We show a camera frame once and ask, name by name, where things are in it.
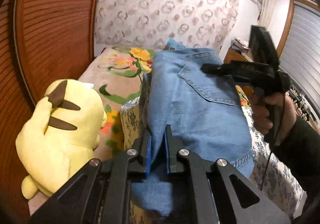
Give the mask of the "dark sleeved right forearm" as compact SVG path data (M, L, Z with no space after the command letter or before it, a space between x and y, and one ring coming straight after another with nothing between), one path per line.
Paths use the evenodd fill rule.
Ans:
M293 223L319 223L319 134L297 118L280 146L272 148L307 194L301 216Z

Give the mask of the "right hand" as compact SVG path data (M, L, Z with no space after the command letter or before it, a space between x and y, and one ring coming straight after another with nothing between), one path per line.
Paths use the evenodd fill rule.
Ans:
M288 136L297 120L293 101L284 93L275 93L271 96L265 97L264 102L265 104L280 106L284 109L283 121L278 133L280 142L282 142ZM270 112L266 108L266 105L259 105L259 98L255 93L252 95L251 104L254 127L257 131L265 135L273 126L272 121L268 119Z

